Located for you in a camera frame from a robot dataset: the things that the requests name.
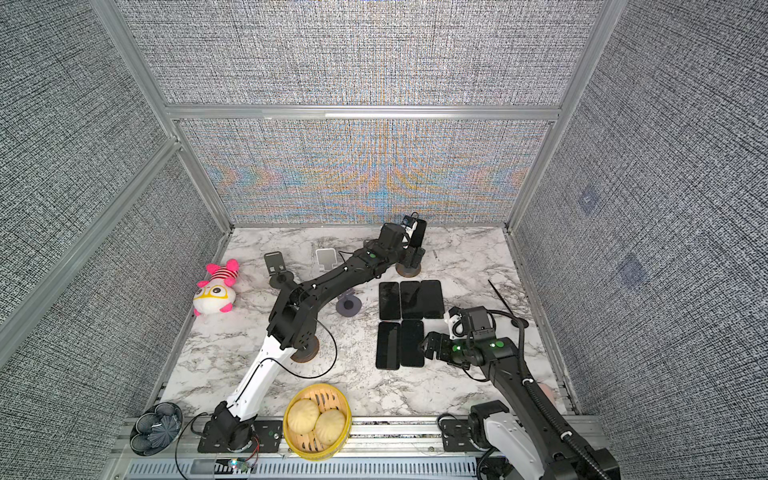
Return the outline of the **black phone purple stand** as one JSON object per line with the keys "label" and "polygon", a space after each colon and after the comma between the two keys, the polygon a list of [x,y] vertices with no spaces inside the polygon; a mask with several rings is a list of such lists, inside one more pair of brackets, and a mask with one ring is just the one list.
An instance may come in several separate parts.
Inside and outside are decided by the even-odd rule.
{"label": "black phone purple stand", "polygon": [[403,320],[422,320],[424,318],[423,307],[419,295],[420,281],[403,281],[400,283],[400,305]]}

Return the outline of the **black phone front wooden stand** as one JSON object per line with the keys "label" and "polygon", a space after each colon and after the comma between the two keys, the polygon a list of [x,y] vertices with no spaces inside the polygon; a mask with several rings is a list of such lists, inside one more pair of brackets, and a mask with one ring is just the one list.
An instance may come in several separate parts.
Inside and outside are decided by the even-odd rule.
{"label": "black phone front wooden stand", "polygon": [[445,305],[441,282],[424,280],[420,283],[419,304],[425,319],[443,319]]}

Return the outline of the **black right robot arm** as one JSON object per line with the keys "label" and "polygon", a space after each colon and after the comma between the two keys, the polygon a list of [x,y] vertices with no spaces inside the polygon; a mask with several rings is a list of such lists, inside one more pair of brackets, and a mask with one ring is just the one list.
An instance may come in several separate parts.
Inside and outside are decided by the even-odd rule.
{"label": "black right robot arm", "polygon": [[596,449],[559,413],[508,338],[486,333],[453,340],[430,332],[419,349],[430,360],[459,369],[478,367],[509,403],[520,425],[505,425],[505,411],[481,420],[486,443],[502,453],[524,479],[619,479],[617,460]]}

